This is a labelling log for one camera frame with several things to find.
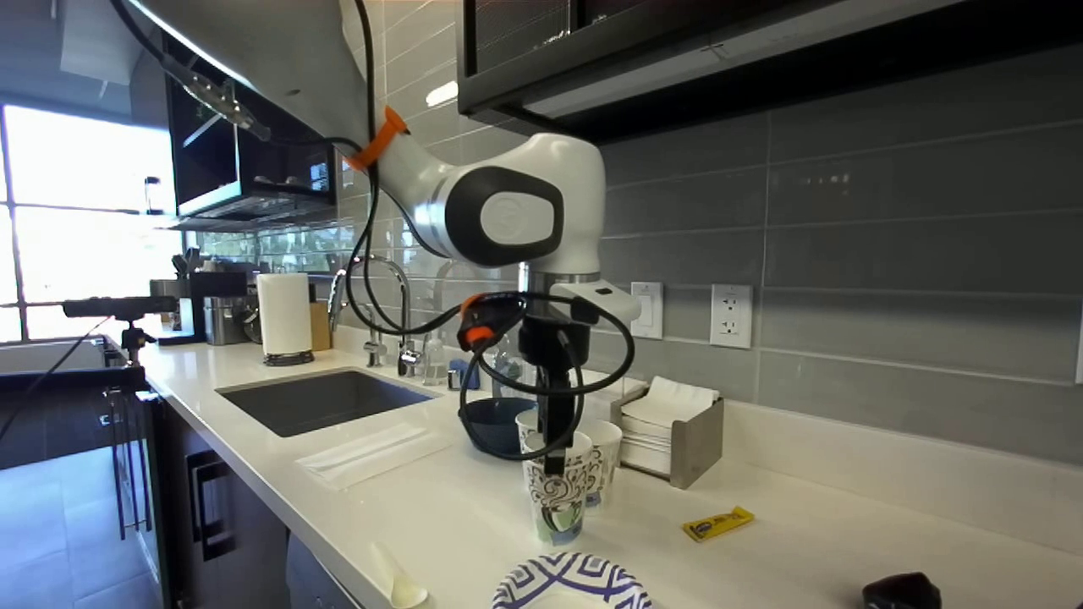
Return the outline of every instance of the kitchen counter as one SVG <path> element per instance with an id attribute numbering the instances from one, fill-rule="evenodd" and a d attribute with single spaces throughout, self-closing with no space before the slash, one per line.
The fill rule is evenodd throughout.
<path id="1" fill-rule="evenodd" d="M 430 605 L 439 609 L 482 609 L 524 559 L 563 548 L 627 566 L 665 609 L 841 609 L 856 605 L 867 583 L 908 567 L 926 571 L 952 609 L 1075 609 L 1083 602 L 1080 554 L 768 474 L 741 464 L 733 450 L 724 450 L 724 460 L 692 489 L 620 469 L 612 501 L 588 510 L 582 537 L 552 548 L 534 535 L 521 469 L 471 445 L 457 421 L 457 395 L 445 389 L 405 381 L 435 398 L 275 437 L 218 389 L 362 367 L 362 357 L 321 350 L 312 364 L 272 367 L 256 346 L 173 346 L 146 348 L 146 367 L 178 417 L 365 605 L 386 605 L 391 589 L 376 545 L 427 586 Z M 386 427 L 427 429 L 427 444 L 409 460 L 376 469 L 307 465 Z M 757 519 L 709 545 L 684 537 L 684 519 L 733 504 Z"/>

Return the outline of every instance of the patterned plate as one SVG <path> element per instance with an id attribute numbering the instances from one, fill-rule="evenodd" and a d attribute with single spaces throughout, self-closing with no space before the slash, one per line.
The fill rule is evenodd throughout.
<path id="1" fill-rule="evenodd" d="M 651 609 L 648 589 L 623 566 L 582 550 L 538 554 L 512 571 L 495 594 L 495 609 L 517 605 L 615 605 Z"/>

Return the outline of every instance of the stainless steel sink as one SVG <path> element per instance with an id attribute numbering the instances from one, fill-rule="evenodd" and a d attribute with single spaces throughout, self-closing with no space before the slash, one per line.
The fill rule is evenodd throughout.
<path id="1" fill-rule="evenodd" d="M 224 389 L 219 395 L 279 437 L 297 437 L 430 398 L 423 391 L 362 373 L 242 386 Z"/>

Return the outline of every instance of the microwave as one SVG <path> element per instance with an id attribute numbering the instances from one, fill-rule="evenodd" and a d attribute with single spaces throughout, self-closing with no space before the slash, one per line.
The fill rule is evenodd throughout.
<path id="1" fill-rule="evenodd" d="M 307 124 L 245 94 L 252 135 L 169 82 L 176 216 L 182 223 L 297 223 L 336 216 L 336 150 Z"/>

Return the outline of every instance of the napkin holder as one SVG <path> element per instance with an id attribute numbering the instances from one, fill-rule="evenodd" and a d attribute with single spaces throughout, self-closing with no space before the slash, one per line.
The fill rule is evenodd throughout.
<path id="1" fill-rule="evenodd" d="M 700 479 L 703 469 L 712 469 L 720 460 L 720 407 L 724 407 L 724 398 L 718 395 L 694 418 L 673 418 L 673 427 L 670 427 L 670 474 L 642 469 L 627 460 L 623 460 L 623 465 L 642 469 L 651 477 L 665 477 L 673 488 L 692 488 L 694 479 Z"/>

